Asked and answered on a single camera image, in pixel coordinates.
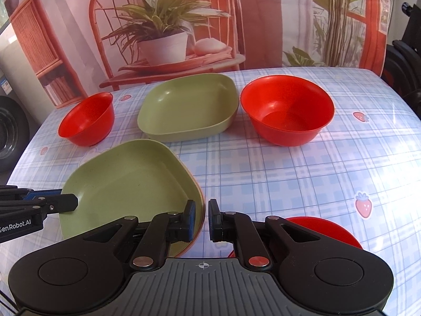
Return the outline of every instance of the red bowl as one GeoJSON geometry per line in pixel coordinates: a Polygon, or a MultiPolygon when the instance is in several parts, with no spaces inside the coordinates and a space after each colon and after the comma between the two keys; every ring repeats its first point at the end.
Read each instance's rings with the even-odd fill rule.
{"type": "MultiPolygon", "coordinates": [[[[332,221],[310,216],[289,217],[287,220],[297,225],[314,230],[320,234],[342,241],[351,246],[363,249],[358,240],[350,232],[332,221]]],[[[228,257],[234,258],[234,251],[232,251],[228,257]]]]}
{"type": "Polygon", "coordinates": [[[332,121],[335,107],[321,87],[300,77],[260,77],[241,92],[256,132],[276,145],[301,146],[332,121]]]}
{"type": "Polygon", "coordinates": [[[100,92],[83,100],[64,117],[58,135],[77,146],[104,140],[114,124],[112,99],[109,92],[100,92]]]}

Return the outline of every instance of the plaid tablecloth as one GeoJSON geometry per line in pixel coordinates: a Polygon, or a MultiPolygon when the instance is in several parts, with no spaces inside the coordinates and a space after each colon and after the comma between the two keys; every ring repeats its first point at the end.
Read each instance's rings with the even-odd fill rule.
{"type": "MultiPolygon", "coordinates": [[[[392,268],[395,284],[385,312],[421,314],[421,122],[403,100],[370,71],[351,68],[274,68],[227,73],[240,93],[264,75],[296,75],[322,86],[336,112],[328,127],[301,147],[272,146],[255,133],[240,108],[234,124],[207,139],[167,144],[195,176],[206,200],[263,221],[266,216],[318,216],[355,235],[364,249],[392,268]]],[[[55,110],[22,155],[9,183],[61,188],[83,162],[128,140],[144,137],[137,114],[157,84],[114,92],[115,123],[92,148],[57,135],[71,107],[55,110]]],[[[1,244],[0,287],[20,257],[62,240],[57,215],[44,230],[1,244]]],[[[226,256],[229,244],[209,240],[207,221],[187,257],[226,256]]]]}

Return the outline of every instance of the round black pad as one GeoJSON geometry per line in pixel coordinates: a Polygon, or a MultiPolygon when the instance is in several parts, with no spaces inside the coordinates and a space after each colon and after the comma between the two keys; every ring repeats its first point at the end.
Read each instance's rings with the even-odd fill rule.
{"type": "Polygon", "coordinates": [[[51,285],[71,285],[88,274],[88,265],[75,258],[58,258],[46,262],[38,272],[40,278],[51,285]]]}
{"type": "Polygon", "coordinates": [[[314,272],[323,282],[340,287],[353,285],[364,275],[360,265],[343,258],[322,260],[316,264],[314,272]]]}
{"type": "Polygon", "coordinates": [[[107,244],[74,239],[32,252],[15,263],[8,282],[18,305],[49,315],[79,314],[115,296],[124,282],[124,272],[112,249],[107,244]],[[81,278],[84,265],[87,273],[81,278]]]}
{"type": "Polygon", "coordinates": [[[384,307],[393,287],[392,271],[382,259],[327,237],[295,245],[282,261],[278,277],[284,291],[298,304],[332,315],[356,315],[384,307]],[[335,258],[343,261],[339,259],[334,268],[330,264],[335,258]],[[357,263],[364,274],[352,264],[344,264],[346,261],[357,263]],[[347,268],[354,272],[342,272],[347,268]]]}

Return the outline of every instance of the green bowl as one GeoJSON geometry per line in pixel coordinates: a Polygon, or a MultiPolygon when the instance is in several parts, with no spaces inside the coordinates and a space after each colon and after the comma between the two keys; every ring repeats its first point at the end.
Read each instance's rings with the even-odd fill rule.
{"type": "MultiPolygon", "coordinates": [[[[199,185],[171,150],[154,140],[129,141],[87,161],[71,174],[62,193],[79,199],[75,211],[60,214],[64,239],[128,215],[145,222],[156,214],[182,212],[189,199],[196,202],[194,238],[205,219],[199,185]]],[[[189,245],[172,244],[169,255],[180,255],[189,245]]]]}
{"type": "Polygon", "coordinates": [[[228,76],[180,77],[149,92],[137,124],[151,139],[162,142],[207,138],[232,124],[238,105],[237,89],[228,76]]]}

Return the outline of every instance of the tablecloth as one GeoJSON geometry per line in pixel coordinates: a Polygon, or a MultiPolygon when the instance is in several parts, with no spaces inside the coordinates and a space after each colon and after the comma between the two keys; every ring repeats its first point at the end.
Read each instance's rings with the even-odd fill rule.
{"type": "MultiPolygon", "coordinates": [[[[226,73],[240,93],[264,75],[295,75],[325,89],[335,103],[333,121],[301,147],[273,146],[258,137],[240,108],[233,125],[216,136],[169,148],[222,211],[254,220],[266,216],[318,216],[348,229],[365,250],[391,267],[395,283],[385,312],[421,314],[421,122],[379,77],[353,68],[273,68],[226,73]]],[[[113,92],[115,123],[108,137],[80,148],[57,135],[71,106],[43,123],[13,171],[10,184],[33,189],[61,188],[83,162],[113,146],[146,137],[136,118],[156,84],[113,92]]],[[[25,254],[62,240],[57,215],[44,230],[1,244],[0,287],[25,254]]],[[[230,244],[209,240],[207,221],[186,257],[226,256],[230,244]]]]}

